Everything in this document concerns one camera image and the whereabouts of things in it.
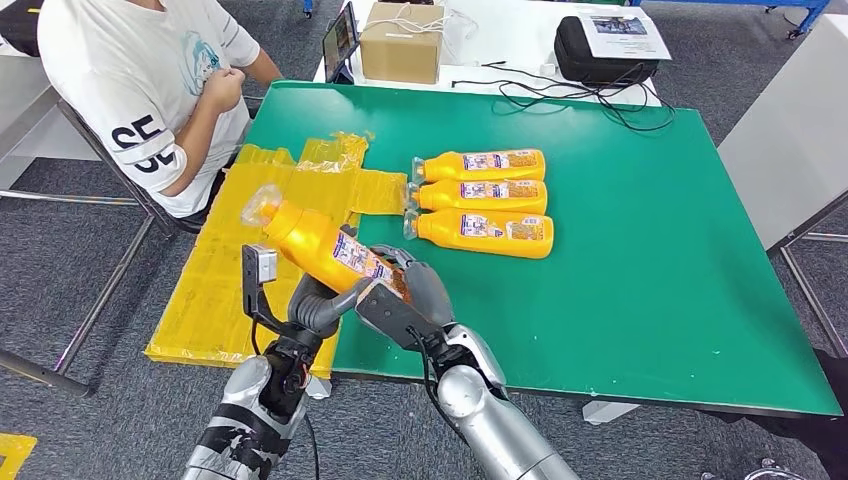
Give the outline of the person's right hand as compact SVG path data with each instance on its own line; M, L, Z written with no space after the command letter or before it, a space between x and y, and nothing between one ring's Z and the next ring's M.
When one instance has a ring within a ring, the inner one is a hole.
M233 109L242 98L245 74L235 68L215 70L206 80L197 109L221 114Z

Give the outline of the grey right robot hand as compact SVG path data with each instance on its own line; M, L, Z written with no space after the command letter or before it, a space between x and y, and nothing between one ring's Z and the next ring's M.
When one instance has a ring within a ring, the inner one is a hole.
M399 269L406 287L406 301L425 319L440 327L456 322L453 305L445 286L429 264L399 247L377 244L370 250Z

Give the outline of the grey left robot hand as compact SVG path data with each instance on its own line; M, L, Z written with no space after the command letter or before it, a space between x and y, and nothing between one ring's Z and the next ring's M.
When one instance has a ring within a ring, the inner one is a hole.
M304 273L289 300L287 319L322 339L329 338L337 332L341 317L357 305L358 298L371 283L370 278L363 278L337 293Z

